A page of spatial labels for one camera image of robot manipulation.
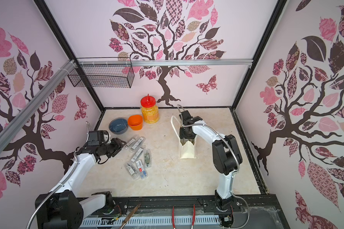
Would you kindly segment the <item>cream canvas tote bag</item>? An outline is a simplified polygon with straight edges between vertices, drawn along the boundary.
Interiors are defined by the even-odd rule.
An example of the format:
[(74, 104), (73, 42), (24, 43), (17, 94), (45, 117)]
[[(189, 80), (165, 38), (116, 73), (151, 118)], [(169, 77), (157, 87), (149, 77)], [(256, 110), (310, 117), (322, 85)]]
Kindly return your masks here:
[(175, 132), (175, 135), (177, 136), (178, 139), (178, 154), (179, 154), (179, 159), (196, 159), (196, 141), (197, 141), (197, 136), (195, 137), (195, 144), (191, 144), (190, 142), (186, 143), (185, 139), (180, 139), (179, 137), (179, 132), (177, 131), (174, 121), (176, 121), (180, 127), (182, 126), (180, 119), (178, 119), (175, 116), (171, 117), (171, 126)]

